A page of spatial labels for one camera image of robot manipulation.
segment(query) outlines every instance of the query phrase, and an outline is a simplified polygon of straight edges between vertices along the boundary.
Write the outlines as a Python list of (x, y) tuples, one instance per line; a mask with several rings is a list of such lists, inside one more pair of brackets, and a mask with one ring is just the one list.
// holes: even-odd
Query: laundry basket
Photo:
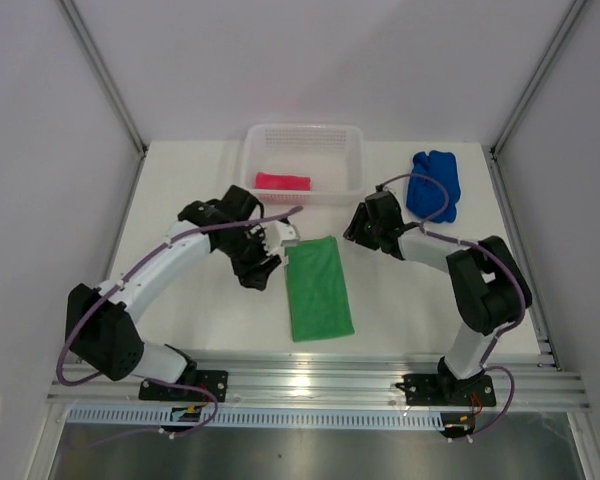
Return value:
[[(264, 203), (348, 205), (364, 196), (364, 171), (364, 140), (357, 127), (263, 124), (249, 129), (239, 181)], [(309, 177), (311, 189), (257, 189), (259, 172)]]

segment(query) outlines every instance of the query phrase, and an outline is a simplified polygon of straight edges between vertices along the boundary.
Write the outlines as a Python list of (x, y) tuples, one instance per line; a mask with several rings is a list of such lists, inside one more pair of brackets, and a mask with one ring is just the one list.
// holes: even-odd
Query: folded green cloth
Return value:
[(355, 333), (334, 237), (300, 242), (287, 248), (287, 294), (294, 342)]

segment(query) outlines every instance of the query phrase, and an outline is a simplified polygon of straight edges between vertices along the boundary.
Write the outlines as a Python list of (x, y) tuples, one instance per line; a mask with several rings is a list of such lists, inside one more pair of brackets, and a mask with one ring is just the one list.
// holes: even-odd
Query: metal frame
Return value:
[[(140, 164), (116, 242), (107, 264), (106, 274), (111, 270), (124, 224), (139, 181), (147, 146), (142, 141), (135, 122), (126, 107), (109, 69), (99, 53), (93, 37), (78, 11), (74, 0), (57, 0), (68, 24), (80, 45), (85, 58), (92, 67), (103, 94), (123, 125), (130, 141), (138, 151)], [(574, 438), (577, 443), (587, 478), (600, 478), (600, 451), (589, 419), (590, 405), (579, 374), (562, 372), (553, 357), (548, 340), (547, 323), (542, 302), (533, 282), (532, 272), (517, 224), (513, 216), (497, 156), (520, 123), (525, 112), (543, 82), (552, 70), (567, 40), (573, 34), (591, 0), (573, 0), (560, 26), (545, 49), (533, 75), (527, 82), (520, 98), (503, 126), (488, 159), (489, 171), (505, 222), (511, 247), (520, 262), (523, 274), (529, 279), (535, 297), (532, 318), (538, 334), (541, 354), (525, 357), (495, 357), (494, 363), (508, 366), (516, 377), (516, 396), (512, 411), (521, 412), (568, 412)], [(224, 369), (230, 373), (229, 396), (223, 409), (241, 411), (347, 411), (354, 417), (368, 416), (373, 412), (397, 411), (405, 413), (404, 394), (393, 387), (402, 375), (409, 372), (435, 371), (438, 356), (418, 355), (409, 357), (361, 357), (357, 355), (314, 354), (239, 354), (225, 352), (189, 352), (199, 361), (201, 368)], [(86, 365), (67, 365), (67, 374), (83, 376), (90, 372)], [(71, 405), (108, 404), (137, 408), (139, 385), (136, 380), (109, 382), (97, 380), (80, 387), (67, 388), (57, 383), (51, 386), (48, 397), (48, 417), (40, 437), (37, 452), (31, 464), (28, 478), (47, 478), (53, 457)], [(509, 391), (505, 376), (494, 375), (494, 388), (499, 405)], [(409, 412), (435, 413), (436, 409), (411, 408)]]

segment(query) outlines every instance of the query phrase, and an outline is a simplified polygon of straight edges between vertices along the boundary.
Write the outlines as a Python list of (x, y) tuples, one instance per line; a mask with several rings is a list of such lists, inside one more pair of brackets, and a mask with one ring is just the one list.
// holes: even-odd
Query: blue cloth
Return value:
[[(450, 152), (431, 150), (416, 153), (411, 173), (427, 175), (440, 182), (449, 193), (449, 205), (432, 222), (455, 221), (458, 214), (456, 203), (460, 200), (460, 182), (456, 157)], [(407, 208), (420, 218), (426, 218), (444, 205), (444, 194), (437, 185), (423, 178), (410, 177), (407, 187)]]

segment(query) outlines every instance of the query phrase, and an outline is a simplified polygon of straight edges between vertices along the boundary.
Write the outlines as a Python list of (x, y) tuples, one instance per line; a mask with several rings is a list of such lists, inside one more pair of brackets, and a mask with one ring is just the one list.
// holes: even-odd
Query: white plastic bin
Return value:
[[(348, 125), (263, 124), (249, 129), (240, 185), (265, 203), (348, 205), (365, 193), (362, 131)], [(255, 188), (258, 172), (311, 178), (311, 190)]]

